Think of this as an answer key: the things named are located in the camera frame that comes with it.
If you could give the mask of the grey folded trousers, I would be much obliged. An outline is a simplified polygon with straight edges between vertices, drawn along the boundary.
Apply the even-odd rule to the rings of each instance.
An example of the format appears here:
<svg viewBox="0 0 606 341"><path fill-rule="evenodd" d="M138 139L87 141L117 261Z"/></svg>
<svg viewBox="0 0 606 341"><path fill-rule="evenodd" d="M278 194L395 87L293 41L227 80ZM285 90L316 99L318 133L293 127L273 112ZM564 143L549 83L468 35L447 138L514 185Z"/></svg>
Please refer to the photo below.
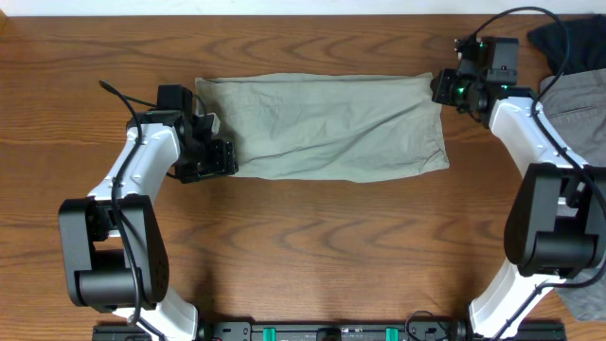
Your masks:
<svg viewBox="0 0 606 341"><path fill-rule="evenodd" d="M545 115L572 150L593 166L605 165L605 71L561 77L541 100ZM578 321L605 319L605 280L558 296Z"/></svg>

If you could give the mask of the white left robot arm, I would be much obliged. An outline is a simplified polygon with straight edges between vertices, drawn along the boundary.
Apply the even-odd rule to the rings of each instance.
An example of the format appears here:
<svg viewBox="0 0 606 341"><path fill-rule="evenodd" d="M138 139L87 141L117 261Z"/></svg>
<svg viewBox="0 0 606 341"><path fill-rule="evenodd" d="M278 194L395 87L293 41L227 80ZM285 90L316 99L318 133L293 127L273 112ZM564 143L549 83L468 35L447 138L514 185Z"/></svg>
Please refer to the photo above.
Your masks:
<svg viewBox="0 0 606 341"><path fill-rule="evenodd" d="M236 174L235 147L181 84L159 85L156 103L131 115L125 146L104 179L60 206L68 295L76 306L125 319L96 326L95 340L211 340L211 326L169 284L153 204L166 178L188 184Z"/></svg>

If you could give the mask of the black garment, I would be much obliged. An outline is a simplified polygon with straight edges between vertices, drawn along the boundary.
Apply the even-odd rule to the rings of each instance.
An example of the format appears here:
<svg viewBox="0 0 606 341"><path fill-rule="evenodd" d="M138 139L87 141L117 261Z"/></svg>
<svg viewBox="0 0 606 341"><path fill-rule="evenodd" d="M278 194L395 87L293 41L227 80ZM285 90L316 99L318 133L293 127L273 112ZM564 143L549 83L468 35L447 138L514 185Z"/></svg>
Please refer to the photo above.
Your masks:
<svg viewBox="0 0 606 341"><path fill-rule="evenodd" d="M563 74L571 75L605 67L605 16L602 14L564 22L569 34L569 58ZM550 70L556 74L565 57L566 44L557 24L545 25L527 33L528 40L542 52Z"/></svg>

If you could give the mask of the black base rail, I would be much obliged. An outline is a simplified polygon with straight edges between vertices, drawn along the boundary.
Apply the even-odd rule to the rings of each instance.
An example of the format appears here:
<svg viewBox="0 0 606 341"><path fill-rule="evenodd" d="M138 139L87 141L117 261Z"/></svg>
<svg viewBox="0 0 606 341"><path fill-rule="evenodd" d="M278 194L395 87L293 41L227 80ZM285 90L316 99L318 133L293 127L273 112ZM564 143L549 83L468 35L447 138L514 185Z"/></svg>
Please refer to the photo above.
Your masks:
<svg viewBox="0 0 606 341"><path fill-rule="evenodd" d="M92 340L152 340L140 327L99 325ZM427 313L414 313L403 324L259 324L243 321L202 322L193 340L205 341L463 341L491 340L473 333L467 321L452 320ZM499 340L566 341L561 322L539 320L522 322L513 336Z"/></svg>

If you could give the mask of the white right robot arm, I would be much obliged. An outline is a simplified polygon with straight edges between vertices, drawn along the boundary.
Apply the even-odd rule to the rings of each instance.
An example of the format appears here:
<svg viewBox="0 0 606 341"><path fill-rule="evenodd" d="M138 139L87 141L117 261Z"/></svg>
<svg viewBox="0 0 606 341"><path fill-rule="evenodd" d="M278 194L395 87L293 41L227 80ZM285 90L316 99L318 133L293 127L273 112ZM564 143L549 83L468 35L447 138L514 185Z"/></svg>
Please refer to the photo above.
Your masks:
<svg viewBox="0 0 606 341"><path fill-rule="evenodd" d="M605 169L573 152L545 117L538 95L517 84L515 38L458 39L457 68L431 82L432 100L489 129L522 183L504 232L506 258L488 288L450 325L450 340L563 340L559 322L525 320L555 288L581 288L584 269L605 271Z"/></svg>

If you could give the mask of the light green shorts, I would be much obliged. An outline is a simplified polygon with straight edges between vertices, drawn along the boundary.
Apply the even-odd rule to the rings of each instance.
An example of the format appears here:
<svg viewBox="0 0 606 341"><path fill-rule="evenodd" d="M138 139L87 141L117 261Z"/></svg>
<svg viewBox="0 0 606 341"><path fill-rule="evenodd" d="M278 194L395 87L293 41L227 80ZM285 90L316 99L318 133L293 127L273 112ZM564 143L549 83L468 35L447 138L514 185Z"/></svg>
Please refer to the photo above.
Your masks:
<svg viewBox="0 0 606 341"><path fill-rule="evenodd" d="M195 81L237 175L265 180L382 182L450 166L429 73L277 73Z"/></svg>

